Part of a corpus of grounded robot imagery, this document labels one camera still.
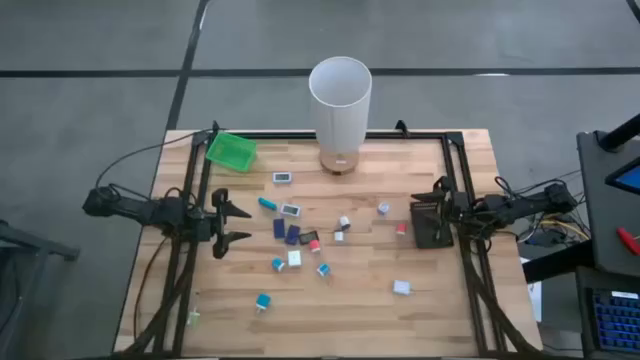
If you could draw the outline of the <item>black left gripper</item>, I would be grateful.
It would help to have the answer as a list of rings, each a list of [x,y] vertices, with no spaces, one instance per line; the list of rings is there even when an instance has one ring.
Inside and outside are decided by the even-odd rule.
[[[213,257],[221,259],[229,250],[232,242],[252,236],[251,233],[246,232],[229,232],[224,234],[225,218],[251,218],[252,215],[241,210],[228,200],[228,190],[226,188],[215,190],[211,197],[212,204],[215,208],[214,213],[196,208],[192,214],[195,227],[193,237],[196,244],[214,239],[212,245]]]

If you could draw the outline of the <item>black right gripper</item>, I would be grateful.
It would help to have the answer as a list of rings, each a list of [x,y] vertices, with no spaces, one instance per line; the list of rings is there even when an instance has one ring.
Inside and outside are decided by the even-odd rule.
[[[447,177],[440,177],[428,193],[412,194],[417,201],[436,201],[435,206],[420,205],[413,208],[413,216],[418,219],[438,220],[436,240],[451,240],[450,224],[459,222],[469,211],[470,202],[464,192],[453,189],[453,182]]]

